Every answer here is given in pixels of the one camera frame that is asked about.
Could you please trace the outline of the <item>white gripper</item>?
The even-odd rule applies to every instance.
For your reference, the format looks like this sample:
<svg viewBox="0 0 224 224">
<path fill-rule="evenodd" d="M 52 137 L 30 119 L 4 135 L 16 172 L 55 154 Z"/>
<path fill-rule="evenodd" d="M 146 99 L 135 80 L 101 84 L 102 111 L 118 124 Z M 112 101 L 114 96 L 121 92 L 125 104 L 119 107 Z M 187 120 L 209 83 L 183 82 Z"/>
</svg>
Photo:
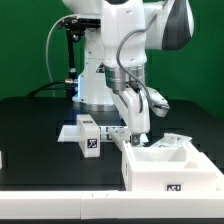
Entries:
<svg viewBox="0 0 224 224">
<path fill-rule="evenodd" d="M 140 144 L 140 135 L 150 130 L 149 107 L 142 92 L 126 89 L 114 95 L 114 104 L 132 134 L 132 145 Z"/>
</svg>

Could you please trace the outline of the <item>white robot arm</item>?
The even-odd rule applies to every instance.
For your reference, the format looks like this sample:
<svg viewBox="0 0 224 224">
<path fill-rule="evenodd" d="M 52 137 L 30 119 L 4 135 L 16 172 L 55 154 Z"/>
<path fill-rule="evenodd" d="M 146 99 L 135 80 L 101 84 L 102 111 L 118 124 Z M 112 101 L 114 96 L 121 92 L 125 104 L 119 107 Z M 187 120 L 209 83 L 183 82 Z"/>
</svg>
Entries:
<svg viewBox="0 0 224 224">
<path fill-rule="evenodd" d="M 106 86 L 131 133 L 131 143 L 150 130 L 152 112 L 164 117 L 169 105 L 145 85 L 147 49 L 179 50 L 192 38 L 189 0 L 62 0 L 81 18 L 100 20 Z"/>
</svg>

